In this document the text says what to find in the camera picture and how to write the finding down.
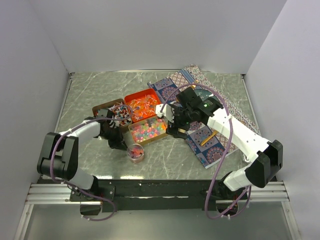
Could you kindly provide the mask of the gold tin colourful jelly candies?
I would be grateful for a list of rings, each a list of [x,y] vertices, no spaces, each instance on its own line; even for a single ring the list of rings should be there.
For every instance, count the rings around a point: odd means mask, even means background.
[[[128,126],[135,144],[146,145],[167,136],[167,123],[164,119],[150,117]]]

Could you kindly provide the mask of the orange tin lollipop candies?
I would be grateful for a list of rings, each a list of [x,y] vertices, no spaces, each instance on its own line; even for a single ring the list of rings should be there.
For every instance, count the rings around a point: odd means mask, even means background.
[[[134,123],[154,117],[156,106],[161,104],[158,95],[152,88],[126,95],[124,102],[132,109],[131,119]]]

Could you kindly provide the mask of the silver metal scoop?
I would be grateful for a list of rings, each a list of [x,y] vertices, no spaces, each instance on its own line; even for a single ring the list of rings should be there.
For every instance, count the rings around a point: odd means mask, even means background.
[[[242,154],[242,157],[243,157],[243,161],[245,163],[249,163],[250,162],[250,160],[247,158],[247,156],[244,153]]]

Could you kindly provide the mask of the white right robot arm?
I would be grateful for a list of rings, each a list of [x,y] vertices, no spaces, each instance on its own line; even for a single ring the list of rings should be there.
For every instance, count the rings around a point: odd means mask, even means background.
[[[156,115],[168,121],[167,133],[174,138],[186,139],[179,130],[188,131],[190,124],[200,122],[228,138],[249,161],[249,165],[228,173],[219,194],[231,199],[237,190],[249,185],[264,188],[283,166],[283,145],[270,141],[249,129],[227,109],[222,101],[212,95],[201,99],[192,87],[177,95],[179,105],[164,103],[156,106]]]

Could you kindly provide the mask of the clear plastic jar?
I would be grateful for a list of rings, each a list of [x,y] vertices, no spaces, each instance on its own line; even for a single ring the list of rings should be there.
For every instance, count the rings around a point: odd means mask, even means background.
[[[127,148],[127,156],[133,163],[139,163],[144,159],[145,151],[140,144],[132,144]]]

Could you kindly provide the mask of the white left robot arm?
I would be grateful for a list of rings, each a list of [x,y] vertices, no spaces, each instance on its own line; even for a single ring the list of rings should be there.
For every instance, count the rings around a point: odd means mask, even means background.
[[[120,122],[130,116],[117,117],[110,109],[101,109],[96,116],[85,118],[79,125],[59,133],[45,135],[37,172],[56,182],[66,181],[78,188],[88,201],[102,196],[98,178],[79,167],[79,146],[94,138],[107,140],[111,149],[127,150]]]

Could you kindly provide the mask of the gold round jar lid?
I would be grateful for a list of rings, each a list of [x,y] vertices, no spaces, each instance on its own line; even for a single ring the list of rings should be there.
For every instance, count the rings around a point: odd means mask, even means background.
[[[186,133],[188,131],[188,128],[187,127],[178,127],[177,130],[180,132],[180,133]]]

